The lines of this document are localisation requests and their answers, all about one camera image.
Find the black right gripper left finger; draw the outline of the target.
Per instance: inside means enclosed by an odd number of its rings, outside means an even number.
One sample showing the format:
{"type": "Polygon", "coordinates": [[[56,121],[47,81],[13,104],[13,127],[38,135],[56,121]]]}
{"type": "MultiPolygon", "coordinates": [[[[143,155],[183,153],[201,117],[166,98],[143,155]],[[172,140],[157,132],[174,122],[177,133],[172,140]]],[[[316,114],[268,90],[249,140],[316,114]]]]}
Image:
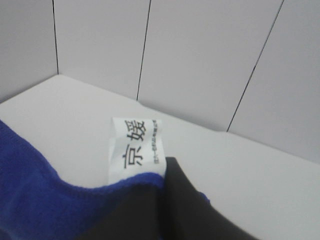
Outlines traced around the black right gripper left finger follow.
{"type": "Polygon", "coordinates": [[[115,209],[77,237],[78,240],[161,240],[159,192],[155,186],[138,185],[115,209]]]}

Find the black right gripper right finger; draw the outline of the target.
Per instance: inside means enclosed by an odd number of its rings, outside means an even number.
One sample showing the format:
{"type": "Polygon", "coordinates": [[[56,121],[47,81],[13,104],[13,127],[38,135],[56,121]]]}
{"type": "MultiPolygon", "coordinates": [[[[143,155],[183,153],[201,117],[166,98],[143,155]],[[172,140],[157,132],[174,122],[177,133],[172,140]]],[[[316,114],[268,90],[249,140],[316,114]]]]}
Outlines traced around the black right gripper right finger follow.
{"type": "Polygon", "coordinates": [[[223,216],[199,192],[174,157],[166,157],[162,200],[164,240],[256,240],[223,216]]]}

